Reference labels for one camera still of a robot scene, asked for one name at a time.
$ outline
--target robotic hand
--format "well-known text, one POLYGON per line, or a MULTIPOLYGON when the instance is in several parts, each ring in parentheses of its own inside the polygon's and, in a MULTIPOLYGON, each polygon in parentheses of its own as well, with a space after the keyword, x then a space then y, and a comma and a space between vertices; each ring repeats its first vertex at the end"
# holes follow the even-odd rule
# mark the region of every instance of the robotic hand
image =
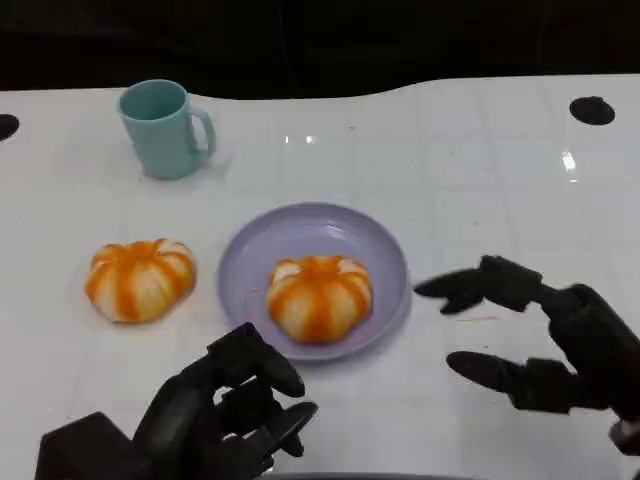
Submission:
POLYGON ((611 408, 618 421, 609 432, 625 455, 640 455, 640 341, 594 290, 573 285, 556 290, 542 275, 501 257, 448 273, 415 288, 419 295, 445 298, 452 315, 487 299, 523 312, 531 302, 549 317, 551 338, 576 369, 556 360, 530 358, 517 365, 475 352, 454 352, 448 365, 463 377, 509 395, 517 409, 568 414, 572 407, 611 408))
POLYGON ((36 480, 250 480, 279 449, 302 456, 297 433, 318 407, 274 399, 272 389, 304 395, 289 362, 250 323, 207 350, 162 385, 133 440, 101 413, 46 434, 36 480))

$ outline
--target orange and white bun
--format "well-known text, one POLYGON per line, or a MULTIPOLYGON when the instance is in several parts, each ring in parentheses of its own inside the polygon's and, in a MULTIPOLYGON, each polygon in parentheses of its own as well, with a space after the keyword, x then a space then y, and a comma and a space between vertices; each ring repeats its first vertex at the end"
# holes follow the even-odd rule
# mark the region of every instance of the orange and white bun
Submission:
POLYGON ((271 318, 301 343, 340 340, 366 318, 371 299, 364 266, 322 255, 278 262, 266 296, 271 318))
POLYGON ((102 247, 91 260, 85 292, 110 320, 145 323, 166 313, 195 281, 189 249, 160 239, 102 247))

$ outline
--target white table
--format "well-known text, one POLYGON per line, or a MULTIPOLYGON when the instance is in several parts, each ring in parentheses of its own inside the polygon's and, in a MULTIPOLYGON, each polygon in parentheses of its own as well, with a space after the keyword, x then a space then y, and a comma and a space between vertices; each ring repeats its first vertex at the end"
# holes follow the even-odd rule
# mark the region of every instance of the white table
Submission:
MULTIPOLYGON (((214 272, 245 222, 300 200, 350 205, 399 239, 414 280, 499 253, 554 285, 599 290, 640 331, 640 78, 439 81, 351 99, 194 97, 214 116, 218 167, 141 176, 119 90, 0 93, 21 120, 0 143, 0 471, 32 478, 39 437, 101 410, 131 434, 156 389, 228 327, 214 272), (605 96, 607 127, 569 116, 605 96), (567 160, 570 152, 575 168, 567 160), (195 252, 195 292, 142 328, 84 297, 95 250, 170 237, 195 252)), ((301 460, 277 471, 394 471, 495 480, 630 478, 613 418, 520 413, 451 372, 455 349, 562 358, 539 310, 452 321, 415 299, 405 329, 356 360, 301 368, 321 410, 301 460)))

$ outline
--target light blue mug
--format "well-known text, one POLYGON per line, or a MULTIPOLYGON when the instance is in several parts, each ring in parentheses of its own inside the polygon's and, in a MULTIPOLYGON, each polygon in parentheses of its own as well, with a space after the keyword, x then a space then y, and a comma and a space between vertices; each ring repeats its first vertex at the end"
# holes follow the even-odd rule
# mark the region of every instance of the light blue mug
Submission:
POLYGON ((169 80, 147 80, 122 94, 118 111, 144 174, 173 180, 206 162, 215 149, 215 131, 204 111, 189 105, 187 91, 169 80), (202 121, 207 149, 198 149, 191 115, 202 121))

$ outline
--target lavender plate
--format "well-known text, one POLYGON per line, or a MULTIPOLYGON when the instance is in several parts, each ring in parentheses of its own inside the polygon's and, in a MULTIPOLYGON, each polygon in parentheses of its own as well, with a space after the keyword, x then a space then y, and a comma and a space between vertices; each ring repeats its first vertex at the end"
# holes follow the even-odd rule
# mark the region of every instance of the lavender plate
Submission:
POLYGON ((372 218, 324 203, 278 208, 247 224, 222 255, 217 283, 222 308, 234 327, 252 322, 268 343, 298 361, 334 360, 362 350, 393 331, 411 308, 409 273, 396 240, 372 218), (264 300, 276 263, 309 255, 352 257, 371 277, 369 318, 330 345, 291 340, 269 318, 264 300))

